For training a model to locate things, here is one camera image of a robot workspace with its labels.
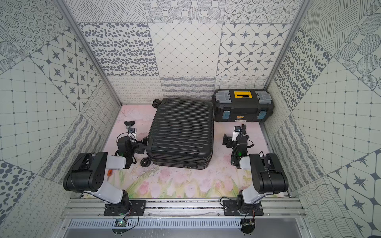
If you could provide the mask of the black ribbed hard-shell suitcase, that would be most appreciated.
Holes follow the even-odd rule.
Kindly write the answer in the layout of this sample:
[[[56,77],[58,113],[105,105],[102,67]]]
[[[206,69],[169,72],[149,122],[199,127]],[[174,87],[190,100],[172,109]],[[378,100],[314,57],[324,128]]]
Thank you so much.
[[[152,103],[156,113],[146,154],[158,166],[203,170],[213,155],[214,119],[210,102],[164,98]]]

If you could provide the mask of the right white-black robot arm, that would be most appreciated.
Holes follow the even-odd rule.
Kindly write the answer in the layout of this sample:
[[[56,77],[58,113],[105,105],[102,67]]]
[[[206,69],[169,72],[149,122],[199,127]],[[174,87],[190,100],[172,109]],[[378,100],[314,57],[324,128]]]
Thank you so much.
[[[237,195],[237,211],[246,215],[259,211],[260,200],[288,190],[289,183],[278,156],[274,153],[248,153],[248,136],[224,135],[222,144],[232,149],[231,165],[251,172],[252,184]]]

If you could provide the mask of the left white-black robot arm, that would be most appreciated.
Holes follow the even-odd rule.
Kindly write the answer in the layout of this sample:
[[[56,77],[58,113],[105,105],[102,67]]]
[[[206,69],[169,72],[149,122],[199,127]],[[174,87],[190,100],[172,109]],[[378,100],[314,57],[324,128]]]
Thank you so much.
[[[104,216],[142,216],[146,201],[131,201],[128,193],[108,182],[108,172],[129,169],[137,161],[134,154],[143,154],[145,144],[128,136],[117,140],[115,155],[108,152],[80,153],[63,180],[63,188],[86,193],[105,202]]]

